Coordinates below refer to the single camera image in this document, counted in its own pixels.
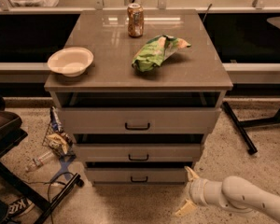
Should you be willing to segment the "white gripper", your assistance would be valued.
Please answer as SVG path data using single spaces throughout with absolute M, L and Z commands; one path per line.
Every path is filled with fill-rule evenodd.
M 189 186 L 189 196 L 192 199 L 186 199 L 185 203 L 175 212 L 176 217 L 183 217 L 190 212 L 194 211 L 197 205 L 206 206 L 207 202 L 204 198 L 204 187 L 207 183 L 207 180 L 200 178 L 190 167 L 185 166 L 187 171 L 188 181 L 190 182 Z

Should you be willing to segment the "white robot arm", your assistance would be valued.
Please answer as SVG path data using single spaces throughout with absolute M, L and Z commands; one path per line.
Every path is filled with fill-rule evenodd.
M 198 206 L 215 205 L 243 217 L 261 212 L 280 224 L 280 196 L 273 195 L 239 176 L 228 176 L 222 182 L 199 177 L 185 167 L 189 181 L 189 198 L 176 212 L 183 217 Z

